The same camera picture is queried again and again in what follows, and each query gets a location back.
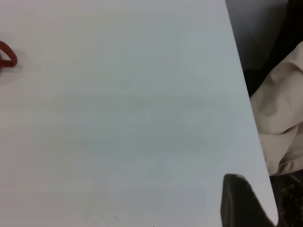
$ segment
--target cloth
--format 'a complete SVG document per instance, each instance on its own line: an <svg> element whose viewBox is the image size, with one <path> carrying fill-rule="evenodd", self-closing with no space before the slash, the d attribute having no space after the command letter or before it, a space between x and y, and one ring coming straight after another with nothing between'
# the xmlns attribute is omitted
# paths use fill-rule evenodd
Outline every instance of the cloth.
<svg viewBox="0 0 303 227"><path fill-rule="evenodd" d="M270 175L303 168L303 42L250 98Z"/></svg>

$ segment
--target white surface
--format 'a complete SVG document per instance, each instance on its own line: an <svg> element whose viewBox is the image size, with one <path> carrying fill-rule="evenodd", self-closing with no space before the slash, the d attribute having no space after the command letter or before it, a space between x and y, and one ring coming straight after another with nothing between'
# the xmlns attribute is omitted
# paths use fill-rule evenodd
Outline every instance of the white surface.
<svg viewBox="0 0 303 227"><path fill-rule="evenodd" d="M277 222L223 0L3 0L0 27L1 226L221 226L226 173Z"/></svg>

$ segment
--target dark floor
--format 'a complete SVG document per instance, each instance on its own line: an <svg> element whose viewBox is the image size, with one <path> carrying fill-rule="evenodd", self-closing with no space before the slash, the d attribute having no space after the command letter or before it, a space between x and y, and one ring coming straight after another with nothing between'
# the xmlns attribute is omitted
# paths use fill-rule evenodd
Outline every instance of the dark floor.
<svg viewBox="0 0 303 227"><path fill-rule="evenodd" d="M279 227L303 227L303 170L270 177Z"/></svg>

